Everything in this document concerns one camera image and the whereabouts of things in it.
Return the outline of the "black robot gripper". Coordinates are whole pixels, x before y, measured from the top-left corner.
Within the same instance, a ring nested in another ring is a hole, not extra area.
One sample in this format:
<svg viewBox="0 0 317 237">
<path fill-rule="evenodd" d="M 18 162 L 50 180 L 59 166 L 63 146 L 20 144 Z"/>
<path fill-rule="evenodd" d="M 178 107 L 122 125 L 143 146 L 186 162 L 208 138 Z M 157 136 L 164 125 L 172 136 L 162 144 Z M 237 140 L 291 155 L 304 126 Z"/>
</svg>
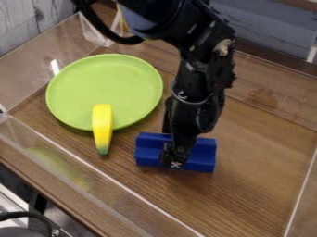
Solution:
<svg viewBox="0 0 317 237">
<path fill-rule="evenodd" d="M 180 47 L 180 67 L 166 101 L 166 133 L 197 136 L 213 130 L 225 107 L 225 90 L 237 80 L 236 40 L 233 28 L 213 18 L 189 47 Z"/>
</svg>

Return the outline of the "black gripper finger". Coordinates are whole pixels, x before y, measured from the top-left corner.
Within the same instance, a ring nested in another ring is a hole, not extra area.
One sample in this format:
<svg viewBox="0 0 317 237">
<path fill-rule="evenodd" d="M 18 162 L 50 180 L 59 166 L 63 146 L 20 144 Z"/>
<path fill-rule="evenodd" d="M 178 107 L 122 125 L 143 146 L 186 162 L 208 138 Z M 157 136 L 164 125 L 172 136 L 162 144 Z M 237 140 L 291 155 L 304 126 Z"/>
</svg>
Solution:
<svg viewBox="0 0 317 237">
<path fill-rule="evenodd" d="M 172 136 L 172 141 L 164 143 L 160 163 L 164 167 L 182 167 L 196 144 L 198 129 L 190 125 L 164 125 L 162 131 Z"/>
</svg>

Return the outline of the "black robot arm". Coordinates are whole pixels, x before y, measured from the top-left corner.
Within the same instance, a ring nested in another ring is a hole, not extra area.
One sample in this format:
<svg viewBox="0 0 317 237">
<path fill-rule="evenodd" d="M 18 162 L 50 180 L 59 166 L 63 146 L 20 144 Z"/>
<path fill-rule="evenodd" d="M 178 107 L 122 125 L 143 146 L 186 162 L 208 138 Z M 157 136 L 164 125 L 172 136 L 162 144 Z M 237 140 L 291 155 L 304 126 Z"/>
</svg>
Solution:
<svg viewBox="0 0 317 237">
<path fill-rule="evenodd" d="M 110 29 L 87 0 L 73 0 L 93 26 L 115 43 L 135 45 L 162 40 L 180 52 L 180 66 L 165 101 L 161 133 L 137 137 L 139 166 L 212 172 L 217 163 L 217 141 L 210 132 L 225 108 L 225 90 L 237 75 L 237 34 L 209 0 L 113 0 L 133 32 L 121 36 Z"/>
</svg>

